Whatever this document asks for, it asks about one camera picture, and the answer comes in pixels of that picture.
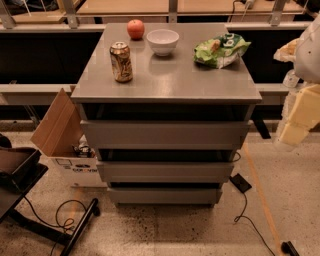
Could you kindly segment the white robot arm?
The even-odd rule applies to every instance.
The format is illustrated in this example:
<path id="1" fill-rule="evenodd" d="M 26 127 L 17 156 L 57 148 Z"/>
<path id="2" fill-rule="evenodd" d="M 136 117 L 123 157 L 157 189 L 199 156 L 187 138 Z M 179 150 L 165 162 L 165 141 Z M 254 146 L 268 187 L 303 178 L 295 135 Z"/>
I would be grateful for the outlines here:
<path id="1" fill-rule="evenodd" d="M 275 139 L 279 149 L 291 151 L 320 123 L 320 15 L 299 38 L 278 49 L 274 59 L 294 64 L 283 80 L 290 92 Z"/>

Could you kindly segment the yellow white gripper body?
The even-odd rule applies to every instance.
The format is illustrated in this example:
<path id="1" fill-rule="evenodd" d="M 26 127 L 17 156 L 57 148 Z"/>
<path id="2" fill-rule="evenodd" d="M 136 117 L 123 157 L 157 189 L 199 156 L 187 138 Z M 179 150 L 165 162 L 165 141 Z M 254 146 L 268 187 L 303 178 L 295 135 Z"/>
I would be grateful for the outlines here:
<path id="1" fill-rule="evenodd" d="M 274 144 L 276 147 L 296 147 L 319 123 L 320 85 L 306 83 L 287 95 Z"/>

